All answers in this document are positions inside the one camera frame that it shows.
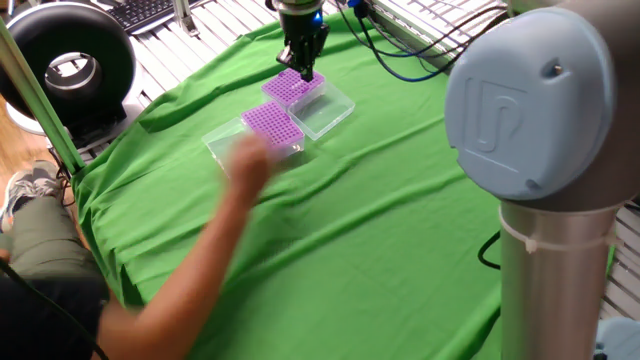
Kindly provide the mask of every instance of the purple pipette tip rack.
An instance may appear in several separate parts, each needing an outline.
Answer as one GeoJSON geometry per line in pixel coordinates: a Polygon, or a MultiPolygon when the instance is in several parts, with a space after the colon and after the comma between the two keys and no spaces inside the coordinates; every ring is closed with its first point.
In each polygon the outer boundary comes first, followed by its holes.
{"type": "Polygon", "coordinates": [[[242,113],[253,131],[267,136],[271,145],[282,148],[304,139],[304,133],[276,101],[269,101],[242,113]]]}
{"type": "Polygon", "coordinates": [[[306,82],[300,78],[300,74],[295,70],[287,69],[262,85],[262,91],[288,108],[323,83],[324,76],[315,71],[313,72],[313,80],[306,82]]]}

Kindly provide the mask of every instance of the black cord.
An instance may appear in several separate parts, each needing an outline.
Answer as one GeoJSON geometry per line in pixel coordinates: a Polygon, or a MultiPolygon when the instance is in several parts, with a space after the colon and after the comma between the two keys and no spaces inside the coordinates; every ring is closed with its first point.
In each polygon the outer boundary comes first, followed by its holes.
{"type": "Polygon", "coordinates": [[[56,164],[58,165],[56,180],[60,181],[60,188],[62,189],[60,203],[62,204],[63,207],[69,207],[76,203],[75,198],[73,199],[72,202],[68,204],[64,203],[64,198],[67,193],[67,189],[71,188],[71,181],[70,181],[71,174],[69,174],[69,170],[67,170],[67,167],[64,166],[64,163],[62,163],[62,161],[60,161],[60,159],[58,158],[58,154],[56,154],[56,152],[51,148],[49,148],[48,150],[51,156],[53,157],[53,160],[55,160],[56,164]]]}
{"type": "MultiPolygon", "coordinates": [[[[351,34],[353,34],[353,36],[358,40],[358,42],[360,42],[360,44],[361,44],[361,45],[363,45],[364,47],[367,47],[367,48],[371,49],[371,46],[370,46],[366,41],[362,40],[362,39],[360,38],[360,36],[358,36],[358,33],[356,33],[356,32],[355,32],[355,30],[353,30],[353,27],[351,27],[351,23],[349,23],[349,20],[347,20],[347,17],[346,17],[346,15],[344,14],[344,12],[342,11],[342,8],[341,8],[340,6],[338,6],[338,10],[340,11],[340,15],[342,16],[342,19],[344,20],[345,24],[347,24],[347,27],[349,28],[349,31],[351,32],[351,34]]],[[[374,25],[374,27],[376,27],[375,22],[374,22],[374,21],[372,21],[372,19],[370,19],[370,18],[369,18],[369,21],[371,21],[371,23],[374,25]]],[[[434,44],[437,44],[437,43],[441,42],[441,41],[442,41],[442,40],[444,40],[445,38],[446,38],[446,36],[444,36],[444,37],[442,37],[442,38],[440,38],[440,39],[436,40],[436,42],[435,42],[434,44]]],[[[450,53],[452,53],[452,52],[456,51],[458,48],[460,48],[460,47],[462,47],[462,46],[464,46],[464,44],[460,44],[460,45],[458,45],[458,46],[456,46],[456,47],[454,47],[454,48],[452,48],[452,49],[449,49],[449,50],[447,50],[447,51],[445,51],[445,52],[441,53],[441,54],[429,55],[429,56],[424,56],[424,57],[427,57],[427,58],[437,58],[437,57],[440,57],[440,56],[445,56],[445,55],[447,55],[447,54],[450,54],[450,53]]],[[[402,50],[402,51],[404,52],[404,54],[394,54],[394,53],[389,53],[389,52],[382,51],[382,50],[378,50],[378,53],[380,53],[380,54],[382,54],[382,55],[385,55],[385,56],[389,56],[389,57],[400,57],[400,58],[407,58],[407,57],[415,56],[415,53],[411,52],[411,50],[410,50],[410,49],[409,49],[409,50],[402,50]]]]}
{"type": "MultiPolygon", "coordinates": [[[[476,13],[474,16],[472,16],[471,18],[467,19],[466,21],[464,21],[463,23],[455,26],[451,31],[449,31],[449,33],[445,34],[444,37],[440,38],[439,40],[437,40],[436,42],[434,42],[433,44],[427,46],[426,48],[423,48],[422,50],[419,50],[415,53],[411,53],[414,55],[418,55],[421,54],[427,50],[429,50],[430,48],[432,48],[433,46],[435,46],[437,43],[439,43],[440,41],[442,41],[445,37],[453,34],[453,32],[459,30],[462,26],[466,25],[467,23],[477,19],[478,17],[484,15],[487,12],[490,11],[494,11],[494,10],[504,10],[505,7],[501,7],[501,6],[494,6],[488,9],[485,9],[484,11],[481,11],[479,13],[476,13]]],[[[456,56],[454,56],[449,62],[447,62],[442,68],[431,72],[429,75],[423,76],[423,77],[419,77],[419,78],[407,78],[404,77],[400,74],[398,74],[397,72],[395,72],[393,69],[391,69],[387,63],[380,57],[380,52],[376,49],[373,40],[371,39],[371,36],[369,35],[369,31],[367,30],[366,26],[364,25],[364,22],[362,21],[362,16],[356,16],[358,19],[358,22],[360,23],[360,27],[362,28],[362,31],[364,32],[365,37],[367,38],[367,42],[369,43],[369,48],[371,49],[371,51],[373,52],[374,56],[376,57],[376,60],[378,60],[378,63],[380,63],[380,65],[391,75],[395,76],[397,79],[402,80],[402,81],[406,81],[406,82],[419,82],[419,81],[425,81],[425,80],[429,80],[432,79],[442,73],[444,73],[445,71],[447,71],[451,66],[453,66],[455,64],[456,61],[458,61],[458,59],[460,58],[460,56],[462,56],[462,54],[466,51],[466,47],[460,51],[456,56]]],[[[493,28],[495,25],[497,25],[499,22],[491,22],[489,23],[484,29],[482,29],[482,31],[480,33],[478,33],[476,36],[471,37],[467,42],[465,42],[464,46],[468,46],[469,44],[471,44],[471,42],[473,42],[476,38],[478,38],[479,36],[485,34],[487,31],[491,30],[491,28],[493,28]]]]}
{"type": "MultiPolygon", "coordinates": [[[[368,15],[367,19],[369,19],[369,22],[371,23],[371,25],[373,25],[376,31],[378,31],[378,33],[382,35],[382,37],[385,38],[385,40],[387,40],[391,45],[395,46],[398,50],[403,51],[405,53],[410,53],[412,51],[409,45],[405,44],[402,40],[398,39],[397,37],[389,33],[389,31],[387,31],[387,29],[385,29],[384,26],[373,21],[373,19],[371,18],[371,15],[368,15]]],[[[442,53],[436,56],[444,56],[446,54],[447,53],[442,53]]],[[[416,56],[416,58],[418,58],[418,62],[420,63],[420,66],[422,66],[424,71],[428,73],[433,73],[433,70],[427,69],[427,66],[425,65],[426,60],[424,59],[424,57],[425,56],[416,56]]]]}
{"type": "Polygon", "coordinates": [[[407,78],[407,77],[404,77],[404,76],[398,74],[397,72],[393,71],[393,69],[391,69],[389,67],[389,65],[387,65],[386,62],[384,62],[384,60],[382,60],[382,58],[380,57],[380,53],[378,52],[378,50],[376,49],[375,45],[373,44],[373,40],[371,40],[371,36],[369,36],[369,31],[367,30],[367,27],[364,25],[364,22],[362,21],[361,18],[358,18],[358,22],[360,23],[360,27],[362,28],[362,31],[364,32],[364,36],[367,38],[367,41],[369,42],[369,46],[370,46],[371,51],[373,52],[373,55],[376,57],[376,59],[378,60],[380,65],[382,65],[382,67],[385,70],[387,70],[387,72],[389,74],[395,76],[397,79],[402,80],[402,81],[419,82],[419,81],[425,81],[425,80],[432,79],[432,78],[444,73],[445,71],[447,71],[447,69],[449,69],[460,58],[460,56],[464,53],[464,52],[458,53],[453,59],[451,59],[448,63],[446,63],[442,68],[432,72],[429,75],[426,75],[426,76],[423,76],[423,77],[419,77],[419,78],[407,78]]]}
{"type": "Polygon", "coordinates": [[[478,260],[480,260],[480,262],[485,265],[488,266],[492,269],[496,269],[496,270],[500,270],[500,265],[491,262],[487,259],[484,258],[484,254],[487,252],[487,250],[489,250],[489,248],[496,243],[496,241],[498,241],[498,239],[500,239],[500,231],[498,230],[498,232],[496,232],[495,234],[493,234],[492,237],[489,238],[489,240],[487,240],[487,242],[485,242],[482,247],[480,248],[480,251],[478,251],[478,260]]]}
{"type": "MultiPolygon", "coordinates": [[[[369,44],[365,43],[362,39],[360,39],[360,37],[358,36],[358,34],[353,30],[353,28],[351,27],[351,24],[349,23],[349,21],[347,20],[347,17],[344,15],[344,12],[342,11],[342,8],[338,6],[338,10],[340,11],[340,15],[342,16],[342,19],[344,20],[344,22],[347,24],[347,27],[349,28],[349,30],[351,31],[351,33],[356,37],[356,39],[358,39],[358,41],[363,44],[364,46],[368,47],[371,49],[371,42],[369,42],[369,44]]],[[[464,27],[465,25],[469,24],[470,22],[480,18],[481,16],[492,12],[492,11],[496,11],[496,10],[502,10],[502,11],[506,11],[507,7],[505,6],[492,6],[490,8],[484,9],[476,14],[474,14],[473,16],[471,16],[470,18],[468,18],[467,20],[463,21],[462,23],[454,26],[448,33],[444,34],[443,36],[441,36],[439,39],[437,39],[435,42],[433,42],[432,44],[430,44],[429,46],[418,50],[416,52],[412,52],[412,53],[405,53],[405,54],[393,54],[393,53],[387,53],[387,52],[383,52],[383,51],[379,51],[378,52],[382,55],[387,55],[387,56],[391,56],[391,57],[411,57],[411,56],[416,56],[416,55],[420,55],[424,52],[427,52],[429,50],[431,50],[434,46],[436,46],[437,44],[439,44],[440,42],[442,42],[444,39],[448,38],[449,36],[451,36],[453,33],[455,33],[456,31],[459,31],[460,29],[462,29],[462,27],[464,27]]],[[[486,27],[484,30],[488,31],[490,29],[490,27],[486,27]]],[[[452,51],[455,51],[456,49],[460,48],[460,47],[465,47],[469,44],[469,41],[466,41],[462,44],[459,44],[458,46],[456,46],[453,49],[448,50],[447,52],[445,52],[445,54],[450,53],[452,51]]]]}
{"type": "Polygon", "coordinates": [[[89,332],[82,326],[82,324],[78,322],[78,320],[76,320],[73,316],[71,316],[66,310],[61,308],[60,305],[56,304],[54,301],[44,296],[41,292],[39,292],[38,290],[33,288],[31,285],[29,285],[22,277],[20,277],[20,275],[18,275],[15,271],[13,271],[13,269],[11,268],[11,266],[9,266],[9,264],[7,264],[2,259],[0,259],[0,270],[2,270],[5,274],[7,274],[7,276],[9,276],[11,280],[15,281],[24,290],[31,293],[40,301],[42,301],[47,306],[49,306],[51,310],[53,310],[53,312],[55,312],[60,317],[68,321],[71,325],[73,325],[78,331],[78,333],[80,334],[80,336],[91,345],[91,347],[93,348],[93,351],[95,351],[95,353],[98,354],[98,357],[100,357],[100,359],[109,360],[109,358],[104,353],[100,345],[96,343],[96,340],[93,338],[93,336],[89,334],[89,332]]]}

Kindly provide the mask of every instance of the gray pants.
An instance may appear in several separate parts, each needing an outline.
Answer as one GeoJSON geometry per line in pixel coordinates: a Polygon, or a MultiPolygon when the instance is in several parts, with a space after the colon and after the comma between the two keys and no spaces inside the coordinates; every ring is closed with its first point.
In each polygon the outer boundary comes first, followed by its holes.
{"type": "Polygon", "coordinates": [[[11,253],[11,267],[27,278],[99,276],[60,202],[37,198],[14,214],[13,228],[0,234],[0,248],[11,253]]]}

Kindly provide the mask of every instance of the keyboard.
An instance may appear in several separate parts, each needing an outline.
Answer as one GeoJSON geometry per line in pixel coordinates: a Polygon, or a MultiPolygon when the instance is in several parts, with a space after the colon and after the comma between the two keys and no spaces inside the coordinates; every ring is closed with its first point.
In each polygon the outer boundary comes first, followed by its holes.
{"type": "MultiPolygon", "coordinates": [[[[198,1],[189,0],[189,4],[193,5],[198,1]]],[[[116,19],[128,35],[156,22],[167,21],[174,14],[171,0],[126,0],[107,12],[116,19]]]]}

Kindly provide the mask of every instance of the black ring light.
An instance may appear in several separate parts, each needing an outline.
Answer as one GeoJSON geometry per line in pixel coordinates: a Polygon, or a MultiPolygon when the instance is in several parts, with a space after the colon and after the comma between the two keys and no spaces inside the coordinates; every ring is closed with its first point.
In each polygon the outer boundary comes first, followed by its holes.
{"type": "MultiPolygon", "coordinates": [[[[133,82],[135,57],[126,33],[109,14],[82,3],[48,3],[23,12],[7,27],[72,135],[80,137],[124,117],[122,100],[133,82]],[[86,60],[76,74],[61,76],[50,69],[54,60],[70,53],[86,60]]],[[[1,68],[0,93],[31,116],[1,68]]]]}

